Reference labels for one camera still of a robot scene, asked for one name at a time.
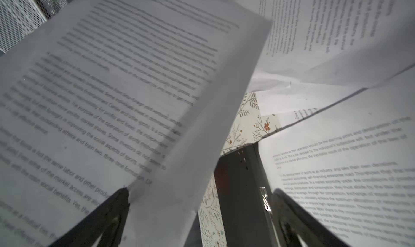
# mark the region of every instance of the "floral wallpaper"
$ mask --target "floral wallpaper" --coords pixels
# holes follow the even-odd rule
[[[261,116],[254,92],[245,94],[221,156],[267,137],[280,127],[274,115]],[[215,177],[212,175],[199,208],[203,247],[227,247]]]

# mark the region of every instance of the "white mesh panel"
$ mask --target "white mesh panel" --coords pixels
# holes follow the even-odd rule
[[[0,0],[0,50],[10,50],[66,4],[66,0]]]

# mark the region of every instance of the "paper sheet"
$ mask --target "paper sheet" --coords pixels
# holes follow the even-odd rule
[[[225,0],[75,0],[2,56],[0,245],[128,186],[122,246],[182,246],[269,27]]]
[[[256,92],[261,115],[299,109],[323,108],[358,91],[359,87],[313,83],[291,83],[285,89]]]
[[[292,123],[305,119],[306,117],[317,112],[317,110],[317,108],[300,109],[293,112],[280,113],[277,115],[277,117],[278,121],[280,121],[281,127],[284,127],[286,125],[290,125]]]
[[[353,247],[412,246],[415,69],[259,142],[283,189]]]
[[[370,87],[415,63],[414,0],[234,1],[274,21],[248,90],[257,73]]]

